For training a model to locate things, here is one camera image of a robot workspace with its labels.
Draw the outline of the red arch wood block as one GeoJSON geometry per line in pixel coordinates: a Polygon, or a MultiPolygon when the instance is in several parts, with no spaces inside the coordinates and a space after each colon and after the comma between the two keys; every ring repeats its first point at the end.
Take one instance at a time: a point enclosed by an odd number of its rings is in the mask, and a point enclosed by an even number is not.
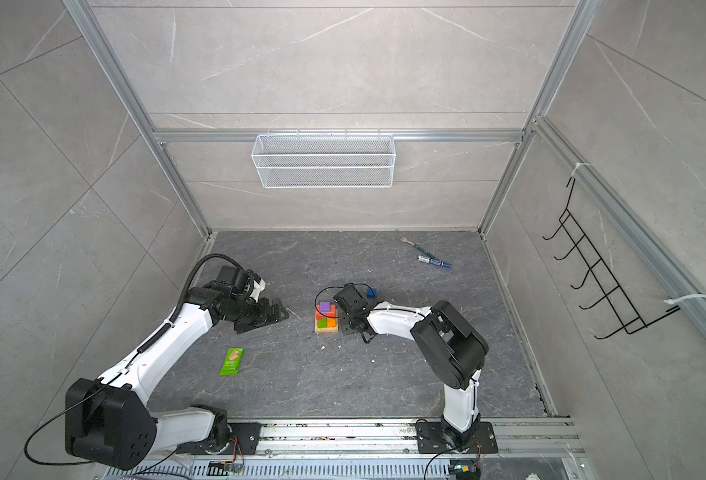
{"type": "Polygon", "coordinates": [[[318,308],[315,311],[315,318],[317,321],[321,320],[336,320],[337,319],[337,314],[336,314],[336,307],[331,305],[329,309],[327,310],[321,310],[318,308]]]}

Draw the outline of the natural wood block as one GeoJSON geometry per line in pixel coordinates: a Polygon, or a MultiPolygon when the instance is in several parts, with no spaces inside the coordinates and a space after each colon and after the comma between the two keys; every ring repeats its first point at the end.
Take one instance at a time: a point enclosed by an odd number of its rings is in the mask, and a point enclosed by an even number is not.
{"type": "Polygon", "coordinates": [[[317,327],[316,327],[316,318],[315,318],[315,319],[314,319],[314,331],[315,331],[316,333],[332,333],[332,332],[337,332],[337,331],[338,331],[338,327],[337,327],[336,329],[332,329],[332,328],[328,328],[328,327],[326,327],[326,328],[324,328],[324,329],[317,328],[317,327]]]}

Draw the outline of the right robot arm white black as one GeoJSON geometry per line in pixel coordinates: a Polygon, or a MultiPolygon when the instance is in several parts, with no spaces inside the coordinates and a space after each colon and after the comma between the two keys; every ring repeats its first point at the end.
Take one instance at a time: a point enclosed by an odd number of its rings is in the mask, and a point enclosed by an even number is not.
{"type": "Polygon", "coordinates": [[[444,409],[440,432],[430,434],[441,450],[469,446],[480,426],[477,390],[489,353],[483,336],[448,301],[431,307],[407,307],[363,295],[348,283],[333,295],[338,323],[369,343],[377,335],[412,340],[443,383],[444,409]]]}

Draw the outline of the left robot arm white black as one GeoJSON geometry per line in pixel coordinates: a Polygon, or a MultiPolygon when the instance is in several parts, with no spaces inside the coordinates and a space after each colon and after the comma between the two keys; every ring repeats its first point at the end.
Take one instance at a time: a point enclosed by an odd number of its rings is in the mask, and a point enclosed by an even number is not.
{"type": "Polygon", "coordinates": [[[228,265],[202,286],[186,284],[172,313],[138,347],[96,379],[79,379],[67,390],[66,453],[130,470],[160,451],[217,454],[231,447],[225,410],[193,405],[153,413],[147,403],[166,373],[218,323],[246,333],[287,319],[281,301],[263,297],[265,286],[253,271],[228,265]]]}

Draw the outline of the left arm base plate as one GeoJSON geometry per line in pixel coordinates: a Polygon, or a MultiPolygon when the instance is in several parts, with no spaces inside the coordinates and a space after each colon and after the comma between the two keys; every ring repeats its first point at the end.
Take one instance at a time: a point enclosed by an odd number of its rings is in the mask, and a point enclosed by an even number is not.
{"type": "Polygon", "coordinates": [[[227,432],[216,431],[207,439],[179,445],[177,453],[193,455],[254,455],[262,425],[257,422],[229,423],[227,432]]]}

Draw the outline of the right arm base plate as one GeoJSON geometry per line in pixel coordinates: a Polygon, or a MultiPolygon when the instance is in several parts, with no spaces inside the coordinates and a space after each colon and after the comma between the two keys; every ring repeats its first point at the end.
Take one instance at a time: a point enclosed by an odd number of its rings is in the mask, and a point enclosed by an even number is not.
{"type": "Polygon", "coordinates": [[[436,454],[457,453],[497,454],[499,447],[490,422],[476,420],[465,432],[459,432],[444,421],[419,419],[414,423],[418,451],[436,454]]]}

